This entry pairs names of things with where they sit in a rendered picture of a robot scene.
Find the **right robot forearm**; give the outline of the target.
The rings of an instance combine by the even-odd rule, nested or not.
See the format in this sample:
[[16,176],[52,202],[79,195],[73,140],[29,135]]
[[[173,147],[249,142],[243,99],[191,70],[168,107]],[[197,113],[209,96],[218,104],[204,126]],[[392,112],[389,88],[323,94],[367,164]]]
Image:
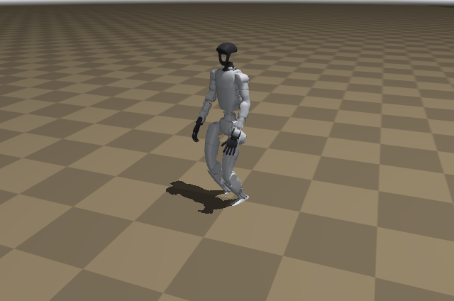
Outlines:
[[197,117],[197,119],[199,117],[202,117],[202,122],[201,123],[204,123],[205,120],[206,120],[206,117],[209,113],[209,109],[211,108],[212,104],[210,102],[208,102],[206,100],[206,97],[205,97],[205,100],[204,100],[204,103],[203,103],[203,107],[201,108],[201,111],[200,111],[200,114],[199,116]]

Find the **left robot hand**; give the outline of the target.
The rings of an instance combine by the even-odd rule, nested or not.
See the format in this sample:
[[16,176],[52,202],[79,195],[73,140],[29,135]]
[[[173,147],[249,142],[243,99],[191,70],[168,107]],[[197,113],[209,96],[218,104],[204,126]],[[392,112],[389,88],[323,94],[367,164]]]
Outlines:
[[[232,150],[233,150],[233,155],[234,155],[235,150],[236,150],[236,147],[237,147],[237,139],[239,139],[241,132],[240,132],[240,134],[239,134],[239,137],[236,137],[236,136],[233,136],[234,130],[235,130],[235,129],[233,129],[233,131],[232,131],[232,133],[231,133],[231,138],[229,138],[227,141],[225,141],[225,142],[221,145],[221,147],[223,147],[223,146],[227,143],[227,144],[226,144],[226,147],[225,147],[224,150],[223,150],[223,153],[224,153],[224,152],[226,151],[226,149],[228,148],[228,150],[226,151],[226,155],[228,154],[230,148],[231,148],[231,150],[230,150],[229,155],[231,155]],[[234,149],[233,149],[233,148],[234,148]]]

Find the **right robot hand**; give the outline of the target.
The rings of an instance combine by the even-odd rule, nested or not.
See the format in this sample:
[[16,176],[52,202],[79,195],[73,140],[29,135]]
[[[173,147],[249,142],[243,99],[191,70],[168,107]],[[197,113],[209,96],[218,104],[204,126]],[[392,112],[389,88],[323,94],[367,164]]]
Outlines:
[[197,138],[197,133],[199,132],[200,126],[203,125],[201,122],[202,122],[202,117],[199,117],[196,121],[196,126],[194,127],[193,134],[192,134],[192,138],[195,142],[199,141],[199,139]]

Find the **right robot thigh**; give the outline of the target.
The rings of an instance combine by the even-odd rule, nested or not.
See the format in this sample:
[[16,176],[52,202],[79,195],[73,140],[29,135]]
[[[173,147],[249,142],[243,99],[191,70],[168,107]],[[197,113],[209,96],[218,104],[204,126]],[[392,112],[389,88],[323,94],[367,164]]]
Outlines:
[[205,158],[208,169],[213,173],[219,173],[222,164],[216,160],[220,144],[218,135],[223,134],[219,130],[219,121],[209,124],[205,140]]

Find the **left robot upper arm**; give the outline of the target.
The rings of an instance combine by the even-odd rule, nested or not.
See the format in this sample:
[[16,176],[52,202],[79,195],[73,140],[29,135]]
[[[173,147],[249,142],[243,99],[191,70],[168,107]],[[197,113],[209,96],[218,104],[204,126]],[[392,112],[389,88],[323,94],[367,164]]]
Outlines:
[[243,102],[248,103],[249,108],[250,108],[250,95],[249,95],[249,87],[248,87],[249,77],[246,74],[237,72],[237,73],[235,73],[235,82],[238,85],[238,88],[240,90],[239,91],[240,96],[243,99],[243,101],[238,106],[239,109],[240,109],[240,105]]

